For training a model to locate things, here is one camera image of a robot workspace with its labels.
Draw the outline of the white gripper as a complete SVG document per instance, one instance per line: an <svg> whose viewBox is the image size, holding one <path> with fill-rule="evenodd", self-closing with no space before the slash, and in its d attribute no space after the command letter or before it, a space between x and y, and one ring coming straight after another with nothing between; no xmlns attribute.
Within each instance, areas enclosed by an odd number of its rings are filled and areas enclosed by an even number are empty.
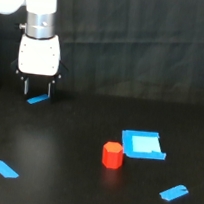
<svg viewBox="0 0 204 204"><path fill-rule="evenodd" d="M59 76L68 71L61 62L60 43L58 36L51 39L32 39L26 34L22 35L18 51L18 58L11 63L14 71L21 74L40 76ZM29 93L29 78L25 79L24 97ZM53 102L55 94L55 80L48 84L48 97Z"/></svg>

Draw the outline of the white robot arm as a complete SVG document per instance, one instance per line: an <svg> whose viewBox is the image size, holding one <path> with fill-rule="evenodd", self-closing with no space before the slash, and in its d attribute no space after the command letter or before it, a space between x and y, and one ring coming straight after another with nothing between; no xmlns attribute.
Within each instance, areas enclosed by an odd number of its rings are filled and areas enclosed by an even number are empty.
<svg viewBox="0 0 204 204"><path fill-rule="evenodd" d="M29 92L30 75L50 77L48 93L42 98L53 98L57 80L66 69L60 62L60 42L55 33L55 14L58 0L0 0L0 14L10 15L22 6L27 22L19 24L23 30L18 58L12 62L23 82L24 95Z"/></svg>

